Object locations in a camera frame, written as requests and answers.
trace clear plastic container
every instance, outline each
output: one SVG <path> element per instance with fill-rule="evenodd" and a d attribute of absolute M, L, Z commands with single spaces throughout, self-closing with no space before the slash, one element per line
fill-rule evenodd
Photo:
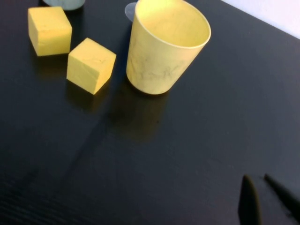
<path fill-rule="evenodd" d="M 49 6 L 61 6 L 64 10 L 75 10 L 84 5 L 85 0 L 43 0 Z"/>
<path fill-rule="evenodd" d="M 131 2 L 125 7 L 125 14 L 131 22 L 133 22 L 133 18 L 135 16 L 135 5 L 136 2 Z"/>

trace table surface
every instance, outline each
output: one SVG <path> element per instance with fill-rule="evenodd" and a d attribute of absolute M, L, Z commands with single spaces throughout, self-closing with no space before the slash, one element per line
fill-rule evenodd
<path fill-rule="evenodd" d="M 239 224 L 242 175 L 300 174 L 300 41 L 218 0 L 190 0 L 212 37 L 165 95 L 126 80 L 130 0 L 68 13 L 72 48 L 117 54 L 95 96 L 38 58 L 27 8 L 0 3 L 0 224 Z"/>

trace cup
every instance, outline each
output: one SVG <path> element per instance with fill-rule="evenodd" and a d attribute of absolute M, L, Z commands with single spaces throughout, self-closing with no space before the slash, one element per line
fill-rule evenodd
<path fill-rule="evenodd" d="M 139 0 L 135 7 L 127 77 L 147 94 L 167 92 L 211 36 L 204 15 L 183 0 Z"/>
<path fill-rule="evenodd" d="M 43 0 L 49 6 L 61 6 L 63 10 L 75 10 L 84 5 L 85 0 Z"/>
<path fill-rule="evenodd" d="M 135 5 L 136 2 L 131 2 L 125 7 L 125 15 L 131 22 L 133 22 L 133 18 L 135 17 Z"/>

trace cup rim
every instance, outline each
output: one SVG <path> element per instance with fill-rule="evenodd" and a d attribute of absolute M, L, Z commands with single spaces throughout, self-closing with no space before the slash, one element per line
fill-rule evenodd
<path fill-rule="evenodd" d="M 155 36 L 154 34 L 152 34 L 152 33 L 144 26 L 144 24 L 141 22 L 140 18 L 139 18 L 139 17 L 137 16 L 137 14 L 136 14 L 137 6 L 138 6 L 138 4 L 140 4 L 141 1 L 143 1 L 143 0 L 138 0 L 138 2 L 136 3 L 136 6 L 135 6 L 135 17 L 137 18 L 137 20 L 138 20 L 138 22 L 141 24 L 141 26 L 142 26 L 142 27 L 143 27 L 143 28 L 144 28 L 151 36 L 153 36 L 155 39 L 157 39 L 157 40 L 163 42 L 163 43 L 166 44 L 166 45 L 169 45 L 169 46 L 172 46 L 172 47 L 176 47 L 176 48 L 182 48 L 182 49 L 196 49 L 196 48 L 205 46 L 205 45 L 208 43 L 208 41 L 210 40 L 210 37 L 211 37 L 210 23 L 208 22 L 208 20 L 206 19 L 206 17 L 203 15 L 203 13 L 200 12 L 199 9 L 197 9 L 197 8 L 196 8 L 195 6 L 193 6 L 192 4 L 186 2 L 185 0 L 182 0 L 182 1 L 183 1 L 185 4 L 189 5 L 190 7 L 194 8 L 194 9 L 200 14 L 200 16 L 205 20 L 205 23 L 206 23 L 206 25 L 207 25 L 207 27 L 208 27 L 208 29 L 209 29 L 209 35 L 208 35 L 207 39 L 206 39 L 202 44 L 200 44 L 200 45 L 195 45 L 195 46 L 188 47 L 188 46 L 174 45 L 174 44 L 171 44 L 171 43 L 169 43 L 169 42 L 167 42 L 167 41 L 164 41 L 163 39 L 161 39 L 161 38 Z"/>

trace yellow cube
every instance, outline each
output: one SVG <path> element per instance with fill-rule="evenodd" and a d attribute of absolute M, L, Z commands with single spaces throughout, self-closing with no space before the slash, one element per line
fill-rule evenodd
<path fill-rule="evenodd" d="M 62 7 L 29 8 L 28 29 L 38 56 L 70 52 L 72 26 Z"/>
<path fill-rule="evenodd" d="M 86 38 L 68 57 L 67 79 L 93 95 L 108 81 L 116 54 Z"/>

